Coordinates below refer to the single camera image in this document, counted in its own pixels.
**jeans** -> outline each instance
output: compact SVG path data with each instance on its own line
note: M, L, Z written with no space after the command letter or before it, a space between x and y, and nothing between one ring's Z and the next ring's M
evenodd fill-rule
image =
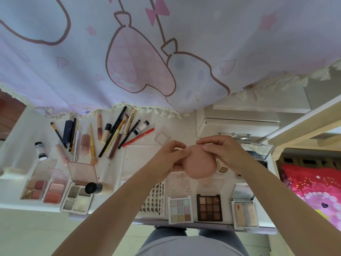
M187 236L185 228L177 228L177 227L156 227L153 232L148 236L145 243L141 248L146 246L147 244L156 241L161 238L170 237L170 236ZM241 240L236 235L234 231L220 231L220 230L206 230L206 229L198 229L199 235L204 236L206 238L216 239L218 241L227 243L234 249L240 251L245 256L249 256L244 245L241 243Z

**white drawer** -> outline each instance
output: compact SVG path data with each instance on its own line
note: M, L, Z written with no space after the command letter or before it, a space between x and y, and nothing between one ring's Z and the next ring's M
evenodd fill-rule
M198 126L197 135L198 137L208 137L219 133L250 134L251 140L256 141L276 129L279 129L278 122L205 118Z

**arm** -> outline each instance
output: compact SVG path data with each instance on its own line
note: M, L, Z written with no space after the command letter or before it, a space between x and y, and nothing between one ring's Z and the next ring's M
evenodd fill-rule
M129 178L98 209L85 219L57 248L52 256L111 256L139 212L150 190L172 171L174 165L189 155L183 143L172 141L163 146L137 173Z
M242 175L296 256L340 255L341 232L254 160L232 137L205 137L197 144Z

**white curtain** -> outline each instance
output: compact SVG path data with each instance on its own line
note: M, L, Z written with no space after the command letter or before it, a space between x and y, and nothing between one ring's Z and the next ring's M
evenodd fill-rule
M341 56L341 0L1 1L0 82L49 116L189 113Z

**pink star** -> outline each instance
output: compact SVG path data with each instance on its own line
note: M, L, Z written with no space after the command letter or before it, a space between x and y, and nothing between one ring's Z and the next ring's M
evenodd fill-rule
M266 30L266 31L270 31L271 27L278 22L278 19L276 18L276 12L273 12L271 14L264 14L261 17L261 23L259 25L259 29L260 30Z
M88 27L85 29L88 31L89 35L92 35L92 36L97 35L96 30L93 27L88 25Z

